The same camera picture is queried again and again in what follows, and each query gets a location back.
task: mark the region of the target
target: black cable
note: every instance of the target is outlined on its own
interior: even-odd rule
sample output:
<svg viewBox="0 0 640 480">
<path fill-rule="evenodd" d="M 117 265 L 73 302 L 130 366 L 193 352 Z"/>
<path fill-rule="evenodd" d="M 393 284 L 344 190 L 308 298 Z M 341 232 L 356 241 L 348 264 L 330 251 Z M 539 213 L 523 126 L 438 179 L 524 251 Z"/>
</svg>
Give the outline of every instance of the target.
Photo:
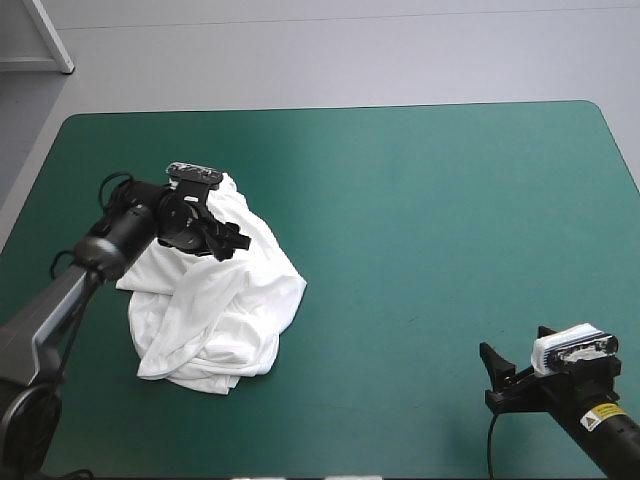
<svg viewBox="0 0 640 480">
<path fill-rule="evenodd" d="M 57 276 L 56 267 L 58 266 L 58 261 L 60 261 L 60 259 L 64 255 L 73 255 L 73 250 L 60 250 L 58 253 L 56 253 L 55 257 L 53 257 L 53 260 L 51 261 L 51 265 L 49 266 L 49 276 L 51 277 L 52 280 L 54 280 Z"/>
<path fill-rule="evenodd" d="M 111 175 L 108 175 L 107 177 L 105 177 L 105 179 L 102 180 L 102 183 L 100 183 L 100 188 L 98 188 L 98 205 L 100 205 L 100 208 L 102 209 L 102 211 L 104 211 L 107 207 L 106 204 L 104 203 L 104 197 L 103 197 L 104 187 L 111 180 L 115 180 L 118 177 L 127 177 L 128 181 L 133 180 L 133 175 L 131 175 L 129 172 L 114 172 Z"/>
<path fill-rule="evenodd" d="M 489 432 L 487 433 L 487 469 L 489 470 L 489 480 L 494 480 L 493 476 L 493 455 L 492 455 L 492 447 L 493 447 L 493 429 L 496 426 L 496 420 L 498 420 L 498 414 L 494 414 L 491 419 L 491 423 L 489 424 Z"/>
<path fill-rule="evenodd" d="M 76 470 L 75 472 L 69 472 L 56 480 L 95 480 L 93 472 L 83 468 L 82 470 Z"/>
</svg>

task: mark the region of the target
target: green tabletop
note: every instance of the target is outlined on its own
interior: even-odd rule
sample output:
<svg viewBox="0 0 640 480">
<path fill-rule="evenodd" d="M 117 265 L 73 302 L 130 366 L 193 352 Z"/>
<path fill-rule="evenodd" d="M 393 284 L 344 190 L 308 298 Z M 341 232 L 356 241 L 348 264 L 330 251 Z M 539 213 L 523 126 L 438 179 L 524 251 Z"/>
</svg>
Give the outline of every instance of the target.
<svg viewBox="0 0 640 480">
<path fill-rule="evenodd" d="M 226 396 L 136 378 L 129 294 L 87 310 L 49 473 L 484 477 L 478 344 L 526 366 L 539 324 L 621 339 L 640 415 L 640 201 L 588 102 L 78 115 L 0 256 L 0 315 L 99 217 L 116 170 L 228 171 L 308 281 L 278 360 Z M 544 414 L 498 422 L 499 476 L 601 476 Z"/>
</svg>

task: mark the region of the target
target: gray floor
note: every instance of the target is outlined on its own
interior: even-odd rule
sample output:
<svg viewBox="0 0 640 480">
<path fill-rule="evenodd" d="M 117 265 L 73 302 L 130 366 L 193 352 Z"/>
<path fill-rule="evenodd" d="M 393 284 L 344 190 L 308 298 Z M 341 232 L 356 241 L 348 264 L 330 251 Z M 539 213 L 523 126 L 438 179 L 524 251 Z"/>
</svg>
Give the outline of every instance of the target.
<svg viewBox="0 0 640 480">
<path fill-rule="evenodd" d="M 640 180 L 640 0 L 45 0 L 71 76 L 0 74 L 0 246 L 65 118 L 586 99 Z"/>
</svg>

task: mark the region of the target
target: white cloth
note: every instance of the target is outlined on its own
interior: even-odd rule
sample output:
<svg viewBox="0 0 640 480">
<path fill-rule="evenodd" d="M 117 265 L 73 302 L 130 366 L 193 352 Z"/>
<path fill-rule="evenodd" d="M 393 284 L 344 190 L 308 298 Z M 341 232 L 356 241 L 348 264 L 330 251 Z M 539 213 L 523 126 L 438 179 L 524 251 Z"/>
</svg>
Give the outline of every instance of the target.
<svg viewBox="0 0 640 480">
<path fill-rule="evenodd" d="M 140 378 L 227 394 L 239 377 L 271 369 L 306 282 L 227 174 L 207 206 L 251 237 L 248 251 L 219 262 L 153 242 L 116 287 L 134 292 L 129 323 Z"/>
</svg>

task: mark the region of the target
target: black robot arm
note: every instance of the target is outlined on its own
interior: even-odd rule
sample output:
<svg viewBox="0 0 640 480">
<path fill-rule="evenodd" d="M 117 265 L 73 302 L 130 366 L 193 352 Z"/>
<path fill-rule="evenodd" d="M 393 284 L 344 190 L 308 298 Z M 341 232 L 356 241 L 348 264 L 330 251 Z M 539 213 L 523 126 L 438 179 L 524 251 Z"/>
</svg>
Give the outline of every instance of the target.
<svg viewBox="0 0 640 480">
<path fill-rule="evenodd" d="M 60 416 L 66 360 L 84 308 L 100 285 L 122 277 L 155 238 L 220 261 L 249 248 L 251 240 L 238 225 L 217 220 L 207 209 L 221 172 L 173 163 L 167 173 L 170 184 L 162 186 L 127 175 L 103 205 L 103 217 L 75 245 L 69 268 L 0 327 L 1 478 L 40 478 L 35 472 Z M 58 347 L 67 332 L 61 358 Z"/>
<path fill-rule="evenodd" d="M 555 332 L 539 327 L 538 338 Z M 485 402 L 494 415 L 547 412 L 612 480 L 640 477 L 640 427 L 620 407 L 614 378 L 621 363 L 618 340 L 600 332 L 545 352 L 548 375 L 516 366 L 480 344 L 491 389 Z"/>
</svg>

